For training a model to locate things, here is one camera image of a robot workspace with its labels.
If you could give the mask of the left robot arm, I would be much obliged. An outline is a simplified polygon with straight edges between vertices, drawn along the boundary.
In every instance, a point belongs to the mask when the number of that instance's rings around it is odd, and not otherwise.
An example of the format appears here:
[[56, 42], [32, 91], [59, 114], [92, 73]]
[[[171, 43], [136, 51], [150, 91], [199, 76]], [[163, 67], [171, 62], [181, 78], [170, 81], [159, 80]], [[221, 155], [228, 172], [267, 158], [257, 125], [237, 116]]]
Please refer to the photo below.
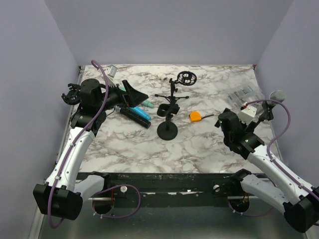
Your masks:
[[119, 85], [107, 86], [97, 79], [87, 79], [80, 85], [68, 84], [69, 93], [62, 95], [65, 103], [78, 105], [78, 109], [52, 173], [33, 189], [37, 206], [49, 220], [53, 217], [75, 220], [91, 196], [104, 197], [110, 193], [110, 183], [99, 173], [92, 173], [79, 183], [76, 180], [84, 156], [106, 120], [106, 111], [116, 106], [133, 108], [148, 99], [147, 94], [134, 89], [127, 80], [122, 83], [123, 90]]

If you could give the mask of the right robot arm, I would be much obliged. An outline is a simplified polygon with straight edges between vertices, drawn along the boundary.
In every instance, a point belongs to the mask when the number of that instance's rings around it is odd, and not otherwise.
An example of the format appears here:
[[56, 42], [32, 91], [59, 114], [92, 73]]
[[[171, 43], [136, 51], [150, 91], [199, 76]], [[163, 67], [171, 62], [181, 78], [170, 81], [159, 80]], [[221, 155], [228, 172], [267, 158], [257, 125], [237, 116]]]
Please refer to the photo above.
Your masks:
[[293, 229], [305, 233], [319, 221], [319, 189], [294, 173], [257, 135], [246, 130], [246, 121], [252, 119], [244, 111], [236, 114], [225, 109], [215, 126], [221, 128], [225, 145], [262, 170], [273, 184], [249, 173], [231, 180], [229, 189], [235, 195], [246, 192], [257, 196], [281, 212]]

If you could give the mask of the black round-base shock-mount stand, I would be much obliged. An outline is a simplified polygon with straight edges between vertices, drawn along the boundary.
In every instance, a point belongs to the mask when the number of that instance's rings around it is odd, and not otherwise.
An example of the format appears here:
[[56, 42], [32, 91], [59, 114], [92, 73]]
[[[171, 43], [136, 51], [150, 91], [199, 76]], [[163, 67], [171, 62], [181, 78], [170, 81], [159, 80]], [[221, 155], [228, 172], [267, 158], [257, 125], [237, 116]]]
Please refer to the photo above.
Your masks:
[[68, 84], [69, 92], [67, 94], [62, 94], [63, 101], [68, 105], [76, 105], [80, 103], [79, 92], [81, 90], [81, 86], [78, 84]]

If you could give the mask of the mint green microphone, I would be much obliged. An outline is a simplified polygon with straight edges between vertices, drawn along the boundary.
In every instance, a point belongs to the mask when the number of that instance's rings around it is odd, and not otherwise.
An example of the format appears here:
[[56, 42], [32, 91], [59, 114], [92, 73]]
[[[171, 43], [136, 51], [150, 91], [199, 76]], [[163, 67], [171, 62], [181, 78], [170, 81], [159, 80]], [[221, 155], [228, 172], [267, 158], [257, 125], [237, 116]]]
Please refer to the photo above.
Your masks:
[[[125, 88], [124, 87], [119, 87], [121, 90], [123, 90], [123, 91], [125, 91]], [[148, 101], [148, 100], [145, 100], [145, 101], [143, 101], [142, 103], [141, 103], [143, 106], [145, 106], [145, 107], [148, 107], [148, 108], [154, 108], [154, 105], [150, 102], [150, 101]]]

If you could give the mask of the orange tape measure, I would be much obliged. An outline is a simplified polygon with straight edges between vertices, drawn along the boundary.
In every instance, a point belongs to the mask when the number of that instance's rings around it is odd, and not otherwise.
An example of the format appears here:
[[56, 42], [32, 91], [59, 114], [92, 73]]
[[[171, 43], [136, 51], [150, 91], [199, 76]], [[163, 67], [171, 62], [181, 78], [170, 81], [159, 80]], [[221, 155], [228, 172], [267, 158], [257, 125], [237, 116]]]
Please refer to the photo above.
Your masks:
[[199, 122], [205, 118], [212, 117], [214, 114], [202, 116], [199, 112], [193, 111], [189, 114], [190, 122]]

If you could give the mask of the white pipe elbow fitting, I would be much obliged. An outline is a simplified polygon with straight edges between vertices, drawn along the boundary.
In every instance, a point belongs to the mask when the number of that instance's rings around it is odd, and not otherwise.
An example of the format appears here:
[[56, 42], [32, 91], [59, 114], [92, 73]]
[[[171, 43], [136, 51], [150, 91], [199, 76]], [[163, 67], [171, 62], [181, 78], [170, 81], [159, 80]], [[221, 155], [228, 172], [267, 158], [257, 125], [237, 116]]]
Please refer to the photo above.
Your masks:
[[165, 74], [158, 74], [158, 78], [159, 78], [160, 80], [165, 81], [165, 80], [167, 79], [167, 76], [166, 76]]

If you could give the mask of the blue microphone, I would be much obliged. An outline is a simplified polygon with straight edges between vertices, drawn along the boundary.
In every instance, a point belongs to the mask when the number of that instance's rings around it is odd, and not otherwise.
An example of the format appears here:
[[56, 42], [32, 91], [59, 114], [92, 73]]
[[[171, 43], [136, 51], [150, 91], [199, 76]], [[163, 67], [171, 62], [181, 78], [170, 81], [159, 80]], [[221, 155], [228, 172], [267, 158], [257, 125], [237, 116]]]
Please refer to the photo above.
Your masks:
[[146, 120], [151, 120], [152, 118], [148, 115], [148, 113], [146, 113], [144, 110], [142, 110], [139, 107], [134, 107], [134, 108], [130, 108], [130, 110], [132, 110], [133, 112], [135, 112], [136, 114], [138, 114], [139, 116], [143, 117]]

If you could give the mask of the black microphone silver grille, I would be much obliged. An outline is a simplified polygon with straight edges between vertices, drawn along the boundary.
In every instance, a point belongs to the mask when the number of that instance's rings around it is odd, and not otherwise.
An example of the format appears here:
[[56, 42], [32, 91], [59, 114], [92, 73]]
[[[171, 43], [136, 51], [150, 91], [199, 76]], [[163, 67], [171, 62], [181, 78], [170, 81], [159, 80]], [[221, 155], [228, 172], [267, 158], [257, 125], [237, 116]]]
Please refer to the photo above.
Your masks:
[[150, 128], [151, 126], [151, 122], [149, 120], [143, 118], [129, 108], [120, 108], [119, 112], [129, 119], [133, 120], [134, 122], [138, 123], [139, 125], [143, 126], [144, 128]]

